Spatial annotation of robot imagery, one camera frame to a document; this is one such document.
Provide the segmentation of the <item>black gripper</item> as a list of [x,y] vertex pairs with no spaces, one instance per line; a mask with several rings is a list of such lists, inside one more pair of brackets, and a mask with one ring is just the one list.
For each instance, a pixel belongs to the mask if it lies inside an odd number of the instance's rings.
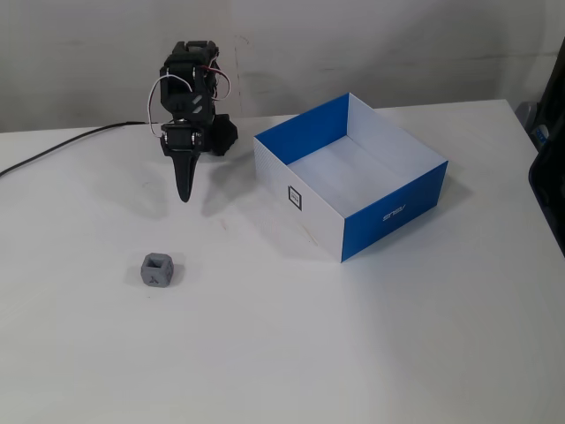
[[[173,162],[177,193],[182,202],[190,200],[194,173],[196,170],[198,156],[205,151],[205,133],[188,121],[168,122],[161,126],[161,146],[166,156],[171,156]],[[187,153],[190,155],[186,160],[184,155],[173,153]]]

